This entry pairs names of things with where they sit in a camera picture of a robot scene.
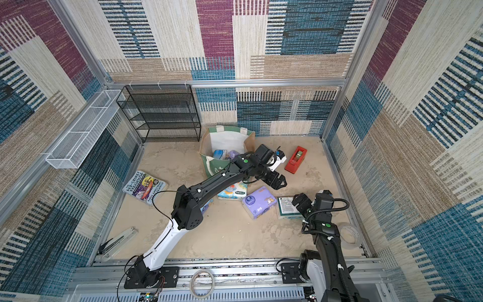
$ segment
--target book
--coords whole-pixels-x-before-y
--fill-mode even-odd
[[[143,171],[136,171],[122,191],[136,197],[148,205],[153,205],[154,194],[164,191],[167,188],[168,184],[164,180],[154,178]]]
[[[303,218],[303,215],[292,205],[293,196],[277,197],[278,219]]]

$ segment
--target black cable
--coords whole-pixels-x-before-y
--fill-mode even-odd
[[[332,209],[323,209],[323,210],[317,210],[317,211],[313,211],[313,212],[310,212],[307,217],[305,217],[305,220],[309,221],[309,218],[312,217],[313,215],[315,214],[318,214],[318,213],[328,213],[328,212],[337,212],[337,211],[344,211],[344,210],[347,210],[349,208],[349,202],[345,199],[342,199],[342,198],[334,198],[334,201],[342,201],[345,203],[345,206],[343,206],[342,208],[332,208]]]
[[[298,259],[280,258],[280,259],[277,261],[277,263],[275,263],[275,269],[276,269],[276,270],[277,270],[277,272],[279,272],[279,273],[286,273],[286,272],[279,271],[279,270],[278,270],[278,267],[277,267],[277,266],[278,266],[278,264],[279,264],[280,262],[284,261],[284,260],[292,260],[292,261],[297,261],[297,262],[299,262],[299,260],[298,260]]]
[[[256,183],[256,182],[257,182],[257,181],[259,181],[259,180],[260,180],[260,178],[256,178],[256,177],[255,177],[255,180],[254,180],[254,181],[250,181],[250,182],[247,182],[247,183],[246,183],[246,182],[244,182],[244,181],[242,181],[242,182],[243,182],[244,184],[249,185],[249,184],[252,184],[252,183]]]
[[[130,259],[127,261],[127,262],[126,262],[126,264],[124,265],[124,272],[125,272],[125,273],[127,273],[127,271],[126,271],[126,267],[128,266],[128,263],[129,263],[129,262],[131,262],[131,260],[132,260],[134,257],[139,257],[139,255],[134,255],[134,256],[132,256],[132,257],[131,257],[131,258],[130,258]]]
[[[161,293],[163,291],[165,281],[166,281],[165,277],[163,275],[161,275],[161,277],[159,278],[159,285],[157,286],[156,291],[154,292],[154,296],[156,296],[158,294],[157,291],[159,290],[159,288],[161,288],[161,291],[159,293]]]
[[[445,295],[445,294],[436,295],[433,302],[444,302],[445,300],[450,300],[450,301],[454,301],[454,302],[463,302],[461,300],[458,300],[455,297],[451,297],[451,296],[448,296],[448,295]]]
[[[140,259],[140,260],[139,260],[139,261],[137,261],[137,262],[134,262],[134,264],[133,264],[133,265],[131,265],[131,266],[128,268],[128,270],[126,271],[126,266],[128,265],[128,263],[129,263],[129,262],[131,262],[131,260],[132,260],[134,257],[139,257],[139,256],[138,256],[138,255],[132,256],[132,257],[131,257],[131,258],[130,258],[130,259],[127,261],[127,262],[126,262],[126,264],[124,265],[124,274],[122,275],[121,280],[119,280],[119,283],[117,284],[117,288],[116,288],[117,302],[121,302],[121,300],[119,299],[119,287],[121,286],[121,281],[122,281],[122,278],[124,278],[124,276],[128,274],[129,270],[130,270],[130,269],[131,269],[131,268],[132,268],[134,265],[136,265],[136,264],[140,263],[140,262],[141,262],[141,261],[144,259],[144,258],[143,258],[143,259]]]
[[[337,263],[342,263],[344,257],[342,256],[341,247],[335,242],[334,239],[330,240],[335,247],[336,255],[337,255]],[[341,279],[342,287],[344,288],[345,293],[349,297],[350,302],[355,302],[354,297],[352,296],[351,290],[349,289],[349,285],[347,284],[347,279],[345,278],[345,271],[343,267],[338,268],[339,271],[339,278]]]
[[[154,194],[153,194],[153,198],[152,198],[152,199],[153,199],[153,206],[154,206],[154,208],[155,208],[155,209],[156,209],[158,212],[160,212],[161,214],[163,214],[164,216],[166,216],[166,218],[168,218],[168,219],[171,221],[171,225],[172,225],[172,226],[174,226],[174,223],[173,223],[173,220],[171,219],[171,217],[169,217],[168,215],[166,215],[166,214],[164,214],[162,211],[160,211],[160,210],[159,210],[159,209],[156,207],[156,205],[154,204],[154,198],[155,198],[155,196],[156,196],[157,194],[159,194],[159,193],[162,193],[162,192],[176,192],[176,193],[178,193],[178,192],[179,192],[179,193],[186,193],[186,192],[175,191],[175,190],[163,190],[163,191],[159,191],[159,192],[156,192],[156,193],[154,193]],[[165,239],[165,238],[166,238],[166,237],[169,235],[169,233],[171,232],[171,230],[172,230],[172,227],[171,227],[171,229],[168,231],[168,233],[166,234],[166,236],[164,236],[164,238],[163,238],[163,239],[161,239],[161,241],[160,241],[160,242],[159,242],[159,243],[156,245],[155,249],[156,249],[156,248],[157,248],[157,247],[158,247],[158,246],[161,244],[161,242],[163,242],[163,240],[164,240],[164,239]],[[126,267],[127,267],[127,265],[129,264],[129,262],[131,262],[131,260],[132,260],[134,257],[139,257],[139,255],[134,255],[134,256],[132,256],[132,257],[131,257],[131,258],[130,258],[130,259],[127,261],[127,262],[126,262],[126,264],[124,265],[124,275],[122,275],[121,280],[119,280],[119,283],[117,284],[117,289],[116,289],[117,302],[121,302],[121,301],[119,300],[119,286],[121,286],[121,281],[122,281],[122,278],[124,278],[124,276],[125,276],[125,275],[128,273],[128,271],[129,271],[129,270],[130,270],[130,269],[131,269],[131,268],[132,268],[134,265],[138,264],[139,262],[141,262],[141,261],[143,260],[143,259],[141,259],[141,260],[139,260],[139,261],[135,262],[135,263],[134,263],[133,265],[131,265],[131,266],[129,267],[129,269],[126,271]]]

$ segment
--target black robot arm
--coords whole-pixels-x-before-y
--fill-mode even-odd
[[[274,171],[284,158],[281,150],[272,151],[262,144],[254,153],[247,152],[236,156],[225,169],[207,180],[189,188],[179,187],[171,213],[178,229],[192,230],[197,227],[203,221],[200,209],[208,200],[250,176],[262,180],[275,190],[285,187],[285,176]]]
[[[312,201],[305,194],[294,196],[292,204],[302,213],[302,233],[311,234],[317,252],[305,250],[300,255],[300,274],[305,280],[310,279],[311,262],[320,261],[323,267],[323,279],[311,280],[318,302],[369,302],[359,295],[350,278],[341,250],[341,238],[337,225],[333,224],[332,213],[349,208],[333,208],[335,199],[328,190],[315,195]]]

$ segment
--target metal vent grille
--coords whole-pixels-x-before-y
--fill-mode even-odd
[[[119,294],[121,302],[138,302],[138,292]],[[116,294],[82,294],[79,302],[117,302]]]
[[[100,93],[45,160],[56,169],[79,168],[117,112],[114,100],[117,96],[125,100],[120,92],[105,90]]]
[[[206,294],[208,290],[196,290],[198,294]],[[232,288],[215,289],[213,293],[203,301],[300,301],[304,298],[303,288],[300,287],[277,287],[277,288]],[[167,302],[197,302],[200,299],[193,297],[189,291],[173,292],[164,291],[158,301]]]

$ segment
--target beige floor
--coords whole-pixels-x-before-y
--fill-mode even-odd
[[[266,144],[281,149],[291,156],[300,145],[308,150],[307,156],[296,174],[284,170],[278,172],[286,176],[288,185],[278,191],[277,196],[290,196],[305,193],[313,199],[316,192],[329,189],[334,197],[339,196],[322,145],[314,137],[257,137],[258,144]],[[166,180],[169,189],[180,185],[195,185],[206,178],[198,154],[199,143],[149,143],[138,170]],[[259,181],[251,184],[248,192],[263,186]],[[157,207],[169,215],[172,211],[175,193],[166,192],[156,199]],[[334,223],[348,222],[346,212],[335,212]],[[127,259],[141,255],[148,250],[164,230],[168,220],[152,206],[132,196],[127,196],[121,206],[110,233],[110,238],[133,226],[139,231],[126,247],[116,256]],[[278,219],[277,208],[272,208],[257,220],[252,220],[239,201],[219,200],[205,213],[203,223],[188,232],[170,253],[169,258],[257,258],[257,257],[298,257],[304,249],[315,250],[310,235],[300,233],[298,219]],[[359,257],[361,249],[343,249],[347,257]]]

